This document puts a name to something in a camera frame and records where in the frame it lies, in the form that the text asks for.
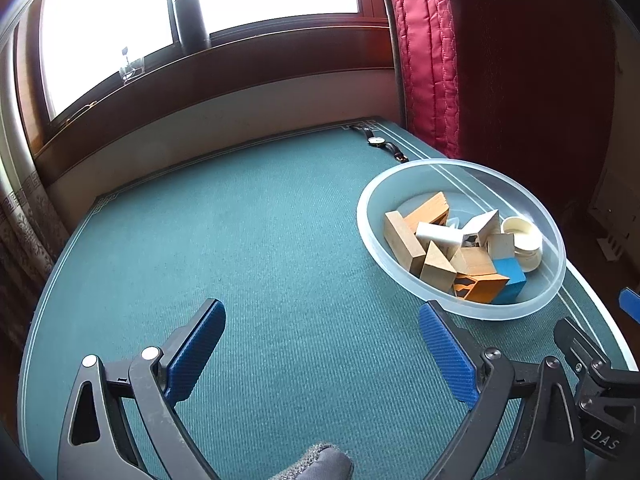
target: translucent bowl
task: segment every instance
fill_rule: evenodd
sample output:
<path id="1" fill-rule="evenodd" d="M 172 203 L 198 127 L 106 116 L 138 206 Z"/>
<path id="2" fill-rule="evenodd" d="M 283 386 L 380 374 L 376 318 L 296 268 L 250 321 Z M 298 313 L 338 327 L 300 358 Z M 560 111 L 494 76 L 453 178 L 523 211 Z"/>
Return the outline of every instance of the translucent bowl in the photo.
<path id="1" fill-rule="evenodd" d="M 439 191 L 449 203 L 449 218 L 459 218 L 460 226 L 475 215 L 498 209 L 500 222 L 509 216 L 522 216 L 540 229 L 542 262 L 526 274 L 527 283 L 517 303 L 493 305 L 456 298 L 422 282 L 396 262 L 383 237 L 384 214 L 397 210 L 405 216 Z M 478 164 L 431 158 L 390 168 L 367 184 L 356 217 L 364 245 L 389 276 L 414 296 L 438 300 L 445 310 L 460 316 L 487 320 L 528 316 L 551 301 L 564 279 L 564 242 L 549 212 L 516 181 Z"/>

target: patterned curtain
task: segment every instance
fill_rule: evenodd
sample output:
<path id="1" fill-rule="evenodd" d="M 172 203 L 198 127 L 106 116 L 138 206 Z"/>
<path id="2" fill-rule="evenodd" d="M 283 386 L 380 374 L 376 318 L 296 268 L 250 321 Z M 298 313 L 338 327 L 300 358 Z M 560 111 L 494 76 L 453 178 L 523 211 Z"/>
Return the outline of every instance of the patterned curtain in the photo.
<path id="1" fill-rule="evenodd" d="M 33 164 L 17 105 L 14 42 L 0 53 L 0 331 L 23 348 L 68 233 Z"/>

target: floor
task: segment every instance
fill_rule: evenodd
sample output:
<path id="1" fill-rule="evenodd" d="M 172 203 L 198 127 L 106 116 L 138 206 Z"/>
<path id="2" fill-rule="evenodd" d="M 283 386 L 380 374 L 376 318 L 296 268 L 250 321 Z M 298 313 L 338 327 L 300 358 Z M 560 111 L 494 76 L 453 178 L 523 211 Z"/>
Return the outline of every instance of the floor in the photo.
<path id="1" fill-rule="evenodd" d="M 636 360 L 640 363 L 640 324 L 618 306 L 618 294 L 626 286 L 640 283 L 639 273 L 624 258 L 608 262 L 596 238 L 604 236 L 599 226 L 587 215 L 561 227 L 571 262 L 591 284 L 620 327 Z M 16 398 L 20 352 L 0 338 L 0 420 L 10 434 L 17 436 Z"/>

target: bowl rim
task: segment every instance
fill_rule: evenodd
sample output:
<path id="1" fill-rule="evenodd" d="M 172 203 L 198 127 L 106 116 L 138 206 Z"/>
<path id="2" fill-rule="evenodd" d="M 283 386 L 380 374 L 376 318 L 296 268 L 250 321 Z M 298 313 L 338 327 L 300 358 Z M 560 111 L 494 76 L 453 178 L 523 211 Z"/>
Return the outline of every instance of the bowl rim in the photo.
<path id="1" fill-rule="evenodd" d="M 520 303 L 513 303 L 510 305 L 492 305 L 485 303 L 476 303 L 475 301 L 462 300 L 461 298 L 457 298 L 452 295 L 447 295 L 448 304 L 443 304 L 442 307 L 448 312 L 452 312 L 454 314 L 459 314 L 464 317 L 471 317 L 473 319 L 482 319 L 482 320 L 508 320 L 508 319 L 518 319 L 521 317 L 528 316 L 529 314 L 533 314 L 536 311 L 539 311 L 541 308 L 547 306 L 549 302 L 554 298 L 554 296 L 560 290 L 562 286 L 562 281 L 564 280 L 564 274 L 566 272 L 566 250 L 564 248 L 564 240 L 562 240 L 562 235 L 560 234 L 560 229 L 556 225 L 556 222 L 553 220 L 553 217 L 549 213 L 549 211 L 542 205 L 542 202 L 538 200 L 530 191 L 528 191 L 524 186 L 517 183 L 512 178 L 498 172 L 492 170 L 491 168 L 487 168 L 485 166 L 481 166 L 480 164 L 475 164 L 473 162 L 467 162 L 465 160 L 455 160 L 452 158 L 427 158 L 421 160 L 412 160 L 411 162 L 405 162 L 404 164 L 399 164 L 398 166 L 393 166 L 388 170 L 383 171 L 376 177 L 374 177 L 364 188 L 360 195 L 360 199 L 358 200 L 358 205 L 356 207 L 356 223 L 358 225 L 358 230 L 360 232 L 360 237 L 369 251 L 369 254 L 373 257 L 376 263 L 396 282 L 398 285 L 405 288 L 408 292 L 421 298 L 422 300 L 437 300 L 442 294 L 446 294 L 446 292 L 442 292 L 432 287 L 428 283 L 420 281 L 415 276 L 408 273 L 404 270 L 396 260 L 391 257 L 387 251 L 382 247 L 376 236 L 373 234 L 373 229 L 369 224 L 369 219 L 367 215 L 367 205 L 369 204 L 369 200 L 373 195 L 375 189 L 382 183 L 383 180 L 386 180 L 390 176 L 399 171 L 407 170 L 408 168 L 413 168 L 415 166 L 456 166 L 462 168 L 469 168 L 471 170 L 481 171 L 483 173 L 487 173 L 495 178 L 500 178 L 505 181 L 507 184 L 513 186 L 516 190 L 521 192 L 526 198 L 530 199 L 537 208 L 542 211 L 543 215 L 546 217 L 551 229 L 554 233 L 556 240 L 559 241 L 558 247 L 555 247 L 554 244 L 548 240 L 543 235 L 543 240 L 546 240 L 548 245 L 555 249 L 558 252 L 558 261 L 560 265 L 558 265 L 558 269 L 555 274 L 551 278 L 550 282 L 551 286 L 546 288 L 541 294 L 537 297 L 532 298 L 527 301 L 523 301 Z M 457 186 L 456 183 L 449 177 L 447 178 Z M 495 207 L 492 207 L 488 204 L 484 199 L 478 197 L 481 202 L 486 204 L 490 209 L 493 210 Z M 519 212 L 515 207 L 513 207 L 507 200 L 503 197 L 498 196 L 500 200 L 502 200 L 508 207 L 515 211 L 517 215 L 522 216 L 523 218 L 527 218 L 527 215 Z M 404 272 L 407 280 L 406 283 L 399 283 L 396 279 L 396 274 L 401 271 Z M 430 298 L 424 298 L 425 290 L 428 292 L 433 291 L 434 296 Z M 505 307 L 508 308 L 509 313 L 505 312 Z"/>

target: green tablecloth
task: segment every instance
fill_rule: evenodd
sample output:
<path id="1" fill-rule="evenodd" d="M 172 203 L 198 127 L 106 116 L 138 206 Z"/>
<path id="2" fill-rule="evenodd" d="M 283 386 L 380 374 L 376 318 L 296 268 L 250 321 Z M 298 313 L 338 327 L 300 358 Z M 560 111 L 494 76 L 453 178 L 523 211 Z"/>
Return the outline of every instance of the green tablecloth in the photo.
<path id="1" fill-rule="evenodd" d="M 412 160 L 438 156 L 391 123 L 369 123 Z M 352 457 L 356 480 L 423 478 L 465 407 L 420 338 L 422 301 L 378 268 L 358 234 L 362 189 L 394 164 L 361 134 L 327 126 L 203 156 L 99 198 L 56 264 L 24 354 L 20 444 L 38 471 L 56 477 L 82 357 L 106 362 L 160 344 L 209 297 L 225 303 L 226 330 L 177 412 L 223 480 L 266 479 L 322 440 Z M 626 368 L 623 352 L 634 366 L 583 285 L 567 272 L 556 298 L 524 319 L 456 320 L 482 344 L 535 362 L 558 353 L 554 323 L 573 316 L 614 366 Z M 506 422 L 515 410 L 512 401 Z M 165 478 L 132 401 L 127 412 L 148 468 Z"/>

